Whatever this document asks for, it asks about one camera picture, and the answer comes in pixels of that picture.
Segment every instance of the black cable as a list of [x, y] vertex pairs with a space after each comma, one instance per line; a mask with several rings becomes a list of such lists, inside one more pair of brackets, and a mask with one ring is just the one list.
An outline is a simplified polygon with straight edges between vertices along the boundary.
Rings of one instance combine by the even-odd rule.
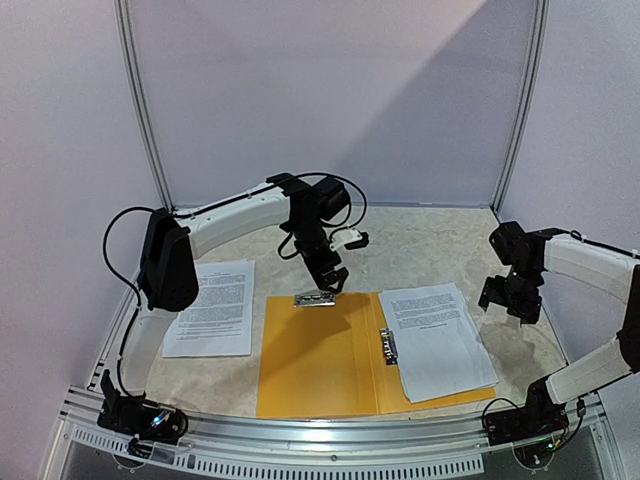
[[133, 397], [133, 395], [131, 395], [131, 393], [129, 393], [129, 391], [125, 388], [124, 382], [122, 381], [122, 355], [124, 353], [124, 347], [127, 345], [127, 339], [129, 338], [131, 327], [133, 327], [133, 324], [135, 323], [139, 312], [140, 312], [140, 306], [136, 307], [135, 311], [133, 312], [133, 315], [131, 316], [131, 319], [129, 320], [129, 324], [127, 325], [127, 328], [124, 331], [124, 335], [122, 336], [122, 341], [120, 342], [120, 349], [118, 350], [118, 359], [116, 361], [116, 377], [118, 379], [118, 384], [120, 385], [120, 390], [122, 390], [122, 393], [127, 397]]
[[504, 398], [504, 397], [498, 397], [498, 398], [494, 398], [493, 400], [491, 400], [486, 407], [484, 407], [484, 410], [482, 411], [482, 427], [483, 428], [487, 428], [487, 422], [486, 422], [486, 416], [487, 416], [487, 412], [489, 411], [489, 409], [491, 408], [491, 406], [496, 403], [496, 402], [507, 402], [509, 405], [511, 405], [513, 408], [515, 408], [516, 410], [520, 410], [520, 407], [517, 406], [515, 403], [513, 403], [511, 400], [509, 400], [508, 398]]
[[637, 255], [629, 252], [628, 250], [624, 250], [622, 248], [613, 247], [611, 245], [607, 245], [605, 243], [594, 242], [593, 240], [589, 240], [588, 238], [584, 238], [584, 236], [577, 230], [571, 230], [570, 235], [576, 240], [580, 240], [582, 243], [586, 243], [587, 245], [591, 245], [593, 247], [604, 248], [605, 250], [611, 250], [612, 252], [619, 253], [621, 255], [626, 255], [631, 258], [638, 258]]
[[283, 260], [291, 260], [292, 258], [296, 257], [297, 255], [300, 254], [300, 251], [296, 248], [296, 250], [289, 254], [289, 255], [283, 255], [282, 254], [282, 250], [284, 250], [284, 247], [287, 246], [287, 244], [291, 241], [291, 239], [293, 238], [293, 233], [289, 233], [287, 234], [287, 236], [285, 237], [285, 239], [282, 241], [282, 243], [278, 246], [278, 256], [283, 259]]
[[571, 433], [571, 436], [569, 438], [567, 438], [566, 441], [563, 441], [560, 445], [558, 445], [556, 448], [553, 449], [553, 453], [562, 450], [578, 434], [578, 431], [580, 430], [580, 427], [582, 426], [582, 422], [584, 420], [584, 416], [585, 416], [585, 413], [586, 413], [586, 410], [587, 410], [585, 405], [584, 405], [584, 400], [582, 398], [578, 399], [578, 403], [577, 403], [576, 409], [577, 409], [577, 412], [578, 412], [578, 417], [580, 417], [580, 420], [578, 420], [578, 425], [576, 426], [576, 429]]
[[140, 292], [138, 291], [138, 289], [136, 288], [136, 286], [132, 282], [127, 280], [115, 268], [113, 268], [113, 265], [111, 265], [111, 262], [109, 261], [109, 255], [107, 253], [107, 240], [109, 238], [109, 234], [111, 233], [111, 229], [113, 228], [113, 226], [116, 224], [116, 222], [118, 220], [120, 220], [126, 214], [131, 213], [131, 212], [154, 213], [155, 210], [153, 208], [149, 208], [149, 207], [129, 207], [129, 208], [125, 208], [120, 213], [118, 213], [115, 217], [113, 217], [111, 222], [109, 222], [109, 225], [107, 226], [107, 229], [104, 231], [104, 235], [102, 237], [102, 259], [104, 260], [104, 263], [107, 265], [107, 268], [109, 269], [109, 271], [111, 273], [113, 273], [113, 275], [115, 275], [115, 277], [118, 280], [120, 280], [122, 283], [127, 285], [131, 290], [133, 290], [133, 293], [136, 296], [136, 301], [137, 301], [138, 308], [140, 308], [142, 306], [142, 298], [140, 297]]
[[345, 223], [347, 223], [349, 221], [349, 219], [351, 218], [352, 209], [353, 209], [353, 203], [351, 202], [351, 199], [349, 199], [349, 205], [347, 206], [347, 215], [344, 217], [344, 219], [342, 221], [340, 221], [338, 223], [329, 223], [329, 222], [325, 222], [323, 220], [320, 220], [320, 224], [325, 228], [341, 227]]

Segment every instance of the orange folder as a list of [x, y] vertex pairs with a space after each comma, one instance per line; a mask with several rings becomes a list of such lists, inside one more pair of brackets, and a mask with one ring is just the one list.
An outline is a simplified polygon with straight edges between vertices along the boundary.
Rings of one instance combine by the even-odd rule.
[[495, 398], [493, 388], [411, 403], [397, 365], [387, 365], [377, 293], [344, 293], [333, 307], [269, 297], [259, 418], [330, 418], [407, 412]]

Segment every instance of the marble tabletop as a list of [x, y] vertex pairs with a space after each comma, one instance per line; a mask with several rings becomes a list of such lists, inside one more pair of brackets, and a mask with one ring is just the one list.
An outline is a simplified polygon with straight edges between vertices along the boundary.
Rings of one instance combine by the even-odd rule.
[[[566, 362], [544, 314], [538, 324], [520, 327], [503, 308], [491, 306], [485, 313], [478, 307], [485, 278], [504, 275], [507, 270], [487, 241], [497, 225], [493, 213], [485, 209], [370, 207], [358, 227], [369, 233], [370, 245], [341, 253], [350, 273], [345, 291], [455, 283], [467, 300], [498, 374], [498, 396], [520, 404], [532, 381], [562, 368]], [[160, 347], [149, 374], [148, 398], [191, 411], [255, 417], [266, 298], [315, 289], [299, 257], [290, 261], [278, 257], [276, 248], [284, 237], [278, 228], [263, 229], [222, 245], [198, 261], [256, 261], [251, 355], [163, 358]], [[482, 410], [486, 403], [356, 420], [472, 413]]]

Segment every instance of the white wall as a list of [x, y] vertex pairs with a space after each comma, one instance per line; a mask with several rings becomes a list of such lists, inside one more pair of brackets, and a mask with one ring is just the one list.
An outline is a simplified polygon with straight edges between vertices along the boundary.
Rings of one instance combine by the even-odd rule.
[[488, 205], [534, 4], [133, 1], [175, 203], [325, 170], [378, 202]]
[[[36, 478], [124, 288], [102, 264], [121, 208], [157, 205], [112, 2], [0, 2], [0, 477]], [[135, 270], [146, 219], [114, 262]]]
[[[639, 18], [633, 0], [551, 2], [503, 220], [640, 249]], [[543, 297], [571, 360], [622, 325], [621, 304], [570, 280], [550, 278]], [[638, 392], [640, 376], [602, 392], [629, 480], [640, 479]]]

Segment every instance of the sheet of paper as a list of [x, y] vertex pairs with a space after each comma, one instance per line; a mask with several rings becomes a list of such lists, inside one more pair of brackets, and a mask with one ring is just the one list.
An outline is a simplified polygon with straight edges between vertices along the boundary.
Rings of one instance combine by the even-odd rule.
[[384, 291], [380, 303], [412, 403], [498, 383], [464, 297], [453, 283]]
[[164, 357], [251, 354], [254, 261], [196, 265], [196, 301], [171, 324]]

